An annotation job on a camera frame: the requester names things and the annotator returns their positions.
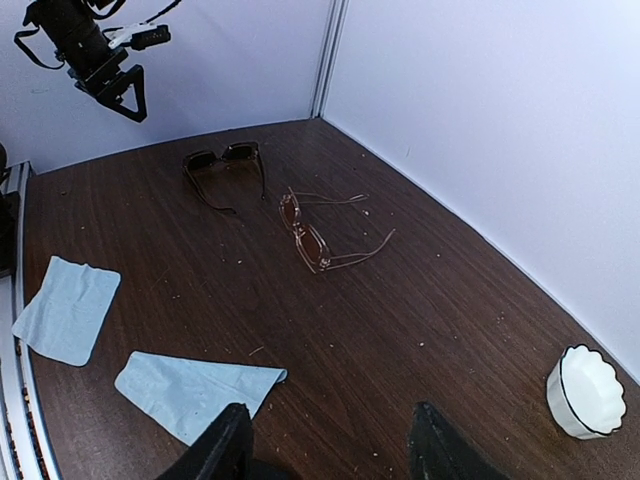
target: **sunglasses frame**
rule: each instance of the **sunglasses frame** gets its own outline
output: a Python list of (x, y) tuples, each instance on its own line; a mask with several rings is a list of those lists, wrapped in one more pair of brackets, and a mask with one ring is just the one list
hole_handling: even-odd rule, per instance
[[(249, 149), (251, 149), (250, 155), (248, 155), (247, 157), (243, 157), (243, 158), (231, 158), (231, 156), (233, 155), (233, 150), (234, 149), (237, 150), (239, 148), (249, 148)], [(211, 157), (211, 160), (208, 161), (206, 165), (203, 165), (203, 166), (198, 167), (196, 169), (190, 169), (189, 168), (189, 164), (191, 162), (193, 162), (194, 159), (196, 159), (198, 157), (203, 157), (203, 156), (209, 156), (209, 157)], [(208, 205), (212, 209), (217, 210), (219, 212), (229, 212), (229, 213), (236, 214), (237, 213), (236, 210), (231, 208), (231, 207), (219, 207), (219, 206), (216, 206), (213, 203), (211, 203), (209, 201), (209, 199), (207, 198), (207, 195), (205, 194), (204, 189), (200, 185), (200, 182), (198, 182), (198, 180), (193, 175), (193, 173), (197, 172), (197, 171), (202, 171), (202, 170), (205, 170), (205, 169), (212, 169), (218, 163), (225, 163), (227, 165), (234, 165), (234, 164), (237, 164), (239, 162), (249, 162), (249, 161), (255, 162), (257, 164), (257, 166), (258, 166), (258, 170), (260, 171), (260, 177), (262, 179), (262, 197), (261, 198), (264, 200), (266, 198), (266, 186), (267, 186), (266, 182), (267, 182), (267, 179), (266, 179), (266, 172), (265, 172), (265, 168), (264, 168), (264, 163), (262, 161), (262, 156), (260, 155), (260, 148), (259, 148), (259, 145), (258, 145), (257, 142), (239, 142), (239, 143), (230, 144), (230, 145), (227, 146), (227, 148), (225, 148), (224, 152), (219, 157), (211, 150), (200, 150), (200, 151), (197, 151), (197, 152), (193, 152), (193, 153), (187, 155), (182, 160), (182, 173), (187, 178), (187, 180), (189, 181), (189, 184), (191, 184), (191, 186), (195, 190), (196, 194), (198, 195), (198, 198), (205, 205)]]
[[(315, 198), (321, 199), (321, 201), (300, 202), (298, 200), (298, 196), (315, 197)], [(318, 232), (318, 230), (313, 225), (303, 224), (300, 221), (302, 217), (302, 210), (300, 209), (300, 205), (301, 204), (345, 205), (349, 203), (355, 203), (362, 200), (366, 200), (367, 198), (368, 197), (366, 195), (356, 195), (354, 197), (351, 197), (348, 200), (332, 200), (330, 198), (323, 197), (322, 195), (316, 195), (314, 193), (301, 193), (301, 192), (296, 193), (291, 189), (291, 187), (289, 187), (289, 193), (285, 194), (282, 197), (278, 210), (280, 211), (280, 217), (282, 218), (282, 221), (284, 222), (285, 227), (287, 228), (287, 230), (293, 233), (293, 236), (296, 241), (296, 248), (298, 249), (298, 253), (302, 257), (304, 262), (307, 264), (307, 267), (309, 267), (309, 269), (313, 273), (326, 272), (329, 270), (335, 270), (337, 268), (349, 267), (349, 266), (364, 262), (365, 260), (368, 260), (369, 258), (376, 255), (378, 252), (380, 252), (380, 250), (382, 250), (382, 248), (387, 244), (387, 242), (389, 241), (389, 239), (395, 233), (396, 230), (395, 229), (391, 230), (391, 232), (389, 232), (389, 234), (384, 239), (384, 241), (380, 244), (380, 246), (375, 250), (373, 250), (372, 252), (350, 253), (347, 255), (334, 256), (334, 255), (331, 255), (331, 250), (329, 249), (329, 246), (327, 245), (327, 242), (324, 240), (322, 235), (320, 235), (320, 232)], [(285, 204), (288, 201), (292, 202), (293, 208), (294, 208), (294, 219), (292, 223), (289, 222), (287, 215), (285, 214), (285, 211), (284, 211)], [(314, 261), (309, 256), (307, 250), (305, 249), (302, 243), (302, 238), (304, 235), (311, 235), (313, 239), (316, 241), (316, 243), (318, 244), (319, 255), (318, 255), (317, 261)], [(332, 261), (347, 260), (347, 259), (354, 259), (354, 260), (351, 260), (347, 263), (337, 264), (337, 265), (332, 264)]]

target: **metal profile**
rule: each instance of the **metal profile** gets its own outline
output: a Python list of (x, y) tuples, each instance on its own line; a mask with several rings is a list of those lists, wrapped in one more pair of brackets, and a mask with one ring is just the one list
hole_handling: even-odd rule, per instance
[(324, 114), (348, 4), (349, 0), (332, 0), (331, 2), (327, 29), (320, 53), (318, 76), (311, 102), (311, 118), (322, 117)]
[(29, 163), (11, 168), (7, 193), (20, 194), (16, 273), (0, 280), (0, 375), (5, 414), (0, 416), (8, 455), (0, 436), (0, 449), (10, 480), (59, 480), (60, 474), (49, 443), (31, 368), (28, 347), (11, 333), (11, 327), (24, 308), (24, 212)]

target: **wooden table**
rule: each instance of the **wooden table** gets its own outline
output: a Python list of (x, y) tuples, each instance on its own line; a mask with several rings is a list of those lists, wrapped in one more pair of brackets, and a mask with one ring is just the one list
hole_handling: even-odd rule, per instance
[[(261, 144), (268, 199), (251, 168), (207, 179), (212, 199), (239, 211), (231, 218), (198, 201), (181, 159), (241, 140)], [(336, 254), (398, 234), (373, 259), (314, 276), (277, 212), (288, 186), (370, 194), (304, 208)], [(408, 478), (407, 434), (421, 400), (513, 478), (640, 478), (638, 386), (618, 368), (629, 411), (621, 432), (588, 442), (565, 435), (546, 405), (546, 375), (565, 346), (596, 342), (460, 219), (322, 120), (36, 176), (26, 229), (27, 299), (51, 255), (122, 274), (86, 367), (33, 355), (67, 480), (152, 479), (184, 451), (113, 387), (134, 350), (287, 368), (256, 417), (255, 453), (305, 479)]]

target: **dark brown tabletop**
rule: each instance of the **dark brown tabletop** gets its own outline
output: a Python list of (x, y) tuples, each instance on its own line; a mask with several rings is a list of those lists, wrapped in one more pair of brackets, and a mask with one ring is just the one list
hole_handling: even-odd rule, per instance
[[(267, 200), (250, 166), (203, 180), (233, 218), (199, 202), (181, 160), (242, 140), (260, 142)], [(398, 233), (363, 264), (313, 275), (278, 215), (288, 186), (370, 195), (304, 207), (336, 254)], [(596, 342), (470, 227), (322, 120), (112, 155), (36, 176), (27, 196), (27, 300), (52, 255), (122, 274), (86, 367), (33, 354), (67, 480), (152, 479), (184, 451), (113, 386), (134, 350), (287, 368), (255, 418), (255, 456), (301, 478), (408, 478), (423, 400), (510, 477), (640, 478), (638, 386), (617, 368), (628, 413), (611, 438), (563, 433), (546, 376), (567, 345)]]

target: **black object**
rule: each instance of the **black object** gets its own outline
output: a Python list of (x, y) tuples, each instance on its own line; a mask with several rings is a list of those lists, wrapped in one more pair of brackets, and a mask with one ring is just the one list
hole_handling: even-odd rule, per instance
[(262, 162), (262, 157), (260, 156), (260, 149), (257, 142), (241, 142), (234, 143), (229, 145), (222, 155), (218, 157), (211, 150), (201, 150), (199, 152), (194, 152), (190, 155), (187, 155), (182, 161), (182, 173), (187, 178), (193, 189), (198, 195), (198, 198), (213, 208), (214, 210), (218, 210), (220, 212), (229, 212), (229, 213), (237, 213), (231, 207), (218, 207), (212, 204), (207, 195), (205, 194), (202, 186), (195, 178), (194, 173), (204, 171), (205, 169), (212, 169), (214, 165), (218, 163), (224, 163), (227, 166), (238, 165), (244, 162), (255, 162), (258, 170), (260, 170), (260, 176), (262, 177), (262, 199), (266, 198), (266, 174), (264, 169), (264, 163)]
[[(68, 63), (68, 73), (76, 80), (76, 88), (95, 98), (101, 105), (131, 120), (142, 122), (147, 117), (144, 70), (140, 65), (134, 65), (126, 72), (120, 70), (120, 64), (128, 57), (125, 47), (111, 49), (109, 40), (95, 22), (113, 15), (124, 4), (124, 0), (116, 0), (111, 11), (105, 15), (97, 14), (85, 2), (89, 0), (35, 0), (27, 7), (23, 22), (25, 27), (33, 24), (35, 29), (16, 33), (14, 42), (40, 67), (57, 70)], [(102, 8), (112, 2), (93, 0), (89, 3)], [(56, 58), (61, 63), (55, 67), (42, 63), (22, 41), (38, 33), (40, 27), (56, 46)], [(132, 43), (126, 46), (142, 50), (170, 39), (168, 27), (162, 25), (156, 30), (133, 35)], [(137, 110), (122, 105), (122, 96), (131, 86), (134, 88)]]
[[(0, 187), (9, 177), (7, 173), (7, 152), (0, 144)], [(20, 197), (14, 192), (0, 193), (0, 278), (11, 275), (16, 266), (16, 242), (18, 207)]]
[(409, 449), (412, 480), (508, 480), (427, 402), (415, 407)]
[(232, 403), (157, 480), (289, 480), (286, 473), (252, 456), (249, 411)]

